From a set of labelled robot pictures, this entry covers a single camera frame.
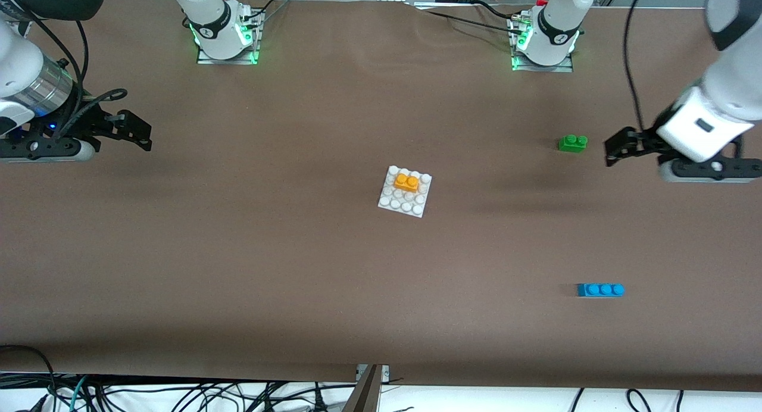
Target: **table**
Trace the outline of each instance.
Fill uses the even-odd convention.
[[[0,168],[0,341],[81,373],[759,390],[762,182],[605,167],[634,122],[625,13],[591,10],[574,73],[542,74],[511,71],[500,32],[408,5],[292,2],[259,65],[223,67],[193,63],[173,0],[106,0],[86,87],[130,90],[104,108],[150,122],[153,151]],[[633,26],[653,119],[716,53],[700,10]],[[587,151],[556,151],[567,133]],[[376,208],[389,165],[433,175],[422,219]]]

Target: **green lego brick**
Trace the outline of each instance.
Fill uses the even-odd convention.
[[[558,141],[558,149],[563,152],[582,152],[588,148],[588,138],[585,135],[566,135]]]

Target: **white floor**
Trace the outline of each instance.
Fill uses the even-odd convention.
[[[149,390],[165,388],[168,385],[141,385],[131,388]],[[241,385],[245,395],[258,395],[264,384]],[[286,385],[273,397],[282,397],[303,389],[313,388],[313,383],[295,382]],[[379,402],[379,412],[398,412],[414,407],[411,412],[569,412],[577,388],[474,388],[474,387],[421,387],[395,386],[383,388]],[[0,412],[29,410],[45,391],[43,389],[0,390]],[[117,393],[111,398],[127,412],[170,412],[186,391],[167,391],[155,394]],[[350,388],[325,390],[326,404],[346,401]],[[642,390],[641,393],[651,406],[651,412],[672,412],[675,410],[677,391]],[[636,400],[640,412],[647,412]],[[185,412],[196,412],[201,401],[191,404]],[[277,412],[305,410],[310,405],[304,401],[283,402]],[[43,412],[49,412],[49,399]],[[66,412],[59,403],[58,410]],[[209,412],[236,412],[236,405],[230,401],[216,399],[209,405]],[[734,393],[723,391],[686,391],[681,412],[744,412],[762,411],[762,393]],[[625,399],[625,390],[588,388],[580,398],[577,412],[631,412]]]

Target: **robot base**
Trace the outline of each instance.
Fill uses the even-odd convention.
[[[546,73],[571,73],[574,71],[571,55],[566,55],[566,58],[561,61],[561,64],[546,67],[545,65],[534,64],[534,62],[531,62],[525,54],[517,49],[519,40],[526,37],[526,29],[531,23],[531,15],[531,11],[523,10],[520,15],[514,15],[511,19],[506,20],[508,29],[517,29],[523,32],[521,35],[508,35],[509,43],[511,44],[512,69],[514,71],[544,71]]]
[[[244,23],[245,26],[251,27],[250,30],[244,32],[244,38],[251,38],[252,43],[247,48],[243,49],[240,54],[232,57],[231,59],[218,60],[210,57],[201,48],[198,49],[198,56],[196,57],[196,64],[201,65],[257,65],[259,63],[259,48],[262,44],[262,27],[264,25],[264,14],[257,15],[255,18],[249,19]]]

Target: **lego brick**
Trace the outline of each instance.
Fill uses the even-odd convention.
[[[623,295],[621,284],[577,284],[577,296],[581,298],[621,298]]]
[[[419,190],[419,179],[402,173],[397,174],[397,178],[394,179],[394,188],[416,193]]]
[[[395,182],[400,179],[400,175],[405,176],[402,184],[408,189],[395,187]],[[416,191],[412,192],[411,185],[416,185]],[[398,213],[408,214],[413,217],[423,217],[428,192],[431,187],[431,176],[421,174],[418,171],[406,170],[397,166],[389,166],[386,171],[383,187],[381,188],[381,197],[379,198],[379,208],[384,208]]]
[[[582,152],[588,148],[588,138],[585,135],[566,135],[558,141],[558,149],[563,152]]]

